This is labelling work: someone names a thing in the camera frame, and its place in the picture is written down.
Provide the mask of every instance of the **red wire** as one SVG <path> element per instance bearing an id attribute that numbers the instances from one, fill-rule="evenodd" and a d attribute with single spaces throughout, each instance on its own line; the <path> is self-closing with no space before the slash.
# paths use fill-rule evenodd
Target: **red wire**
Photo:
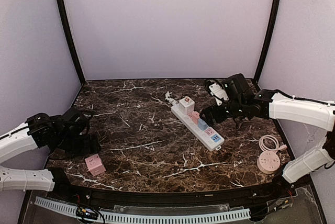
<path id="1" fill-rule="evenodd" d="M 288 190 L 287 192 L 290 194 L 290 196 L 291 196 L 291 200 L 292 200 L 292 204 L 293 204 L 293 202 L 294 202 L 294 199 L 293 199 L 292 192 L 291 192 L 290 190 Z"/>
<path id="2" fill-rule="evenodd" d="M 78 200 L 77 200 L 77 204 L 80 204 L 80 196 L 78 194 L 76 194 Z"/>

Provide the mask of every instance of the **white cable tray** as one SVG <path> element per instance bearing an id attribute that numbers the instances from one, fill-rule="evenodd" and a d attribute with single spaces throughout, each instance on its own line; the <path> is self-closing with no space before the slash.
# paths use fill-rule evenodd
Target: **white cable tray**
<path id="1" fill-rule="evenodd" d="M 35 205 L 57 212 L 62 215 L 77 218 L 75 215 L 77 206 L 64 201 L 56 201 L 48 198 L 36 197 Z M 118 214 L 109 211 L 100 211 L 105 217 L 106 223 L 136 223 L 136 224 L 219 224 L 238 220 L 250 219 L 249 209 L 235 210 L 230 212 L 220 212 L 208 215 L 188 215 L 188 216 L 145 216 Z M 99 216 L 96 222 L 102 223 Z"/>

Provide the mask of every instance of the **corner wall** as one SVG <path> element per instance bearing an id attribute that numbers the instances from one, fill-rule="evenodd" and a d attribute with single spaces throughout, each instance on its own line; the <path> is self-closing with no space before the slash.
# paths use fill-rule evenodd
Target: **corner wall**
<path id="1" fill-rule="evenodd" d="M 0 135 L 28 117 L 65 112 L 80 89 L 56 0 L 0 0 Z M 48 148 L 2 166 L 41 169 Z M 0 192 L 0 223 L 17 223 L 24 192 Z"/>
<path id="2" fill-rule="evenodd" d="M 281 0 L 260 79 L 300 97 L 335 100 L 335 0 Z M 296 156 L 325 137 L 312 126 L 281 120 Z M 335 223 L 335 169 L 312 174 L 328 224 Z"/>

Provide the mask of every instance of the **marble table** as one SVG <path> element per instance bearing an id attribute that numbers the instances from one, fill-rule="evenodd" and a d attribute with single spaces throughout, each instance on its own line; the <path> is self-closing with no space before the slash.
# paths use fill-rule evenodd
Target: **marble table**
<path id="1" fill-rule="evenodd" d="M 62 167 L 74 185 L 127 192 L 203 192 L 271 181 L 256 164 L 257 139 L 270 134 L 282 142 L 271 120 L 244 120 L 239 129 L 232 119 L 214 126 L 225 142 L 210 152 L 172 114 L 168 91 L 176 100 L 191 97 L 196 111 L 215 102 L 202 79 L 88 81 L 74 107 L 94 113 L 91 132 L 107 171 L 93 177 L 87 156 L 50 159 L 47 167 Z M 282 164 L 290 160 L 287 151 L 279 157 Z"/>

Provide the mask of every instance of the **black frame pole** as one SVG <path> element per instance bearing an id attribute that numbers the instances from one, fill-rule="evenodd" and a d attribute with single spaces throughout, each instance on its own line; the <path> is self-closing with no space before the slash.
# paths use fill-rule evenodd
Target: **black frame pole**
<path id="1" fill-rule="evenodd" d="M 58 5 L 58 11 L 59 11 L 59 14 L 62 20 L 64 34 L 66 37 L 66 41 L 68 43 L 68 47 L 70 50 L 70 54 L 71 54 L 71 58 L 72 58 L 75 70 L 77 72 L 80 83 L 84 85 L 86 83 L 86 79 L 85 79 L 82 67 L 80 66 L 77 51 L 75 50 L 68 16 L 66 15 L 64 0 L 57 0 L 57 5 Z"/>
<path id="2" fill-rule="evenodd" d="M 270 12 L 270 17 L 269 17 L 269 23 L 267 25 L 267 30 L 265 34 L 265 39 L 264 39 L 264 44 L 261 52 L 260 59 L 258 61 L 257 69 L 255 72 L 255 76 L 253 78 L 253 81 L 258 83 L 260 80 L 262 70 L 265 64 L 265 59 L 267 56 L 267 52 L 269 50 L 271 38 L 272 38 L 272 33 L 274 29 L 274 25 L 276 22 L 276 17 L 277 17 L 277 12 L 278 12 L 278 7 L 279 7 L 279 1 L 280 0 L 273 0 L 272 1 L 272 7 L 271 7 L 271 12 Z"/>

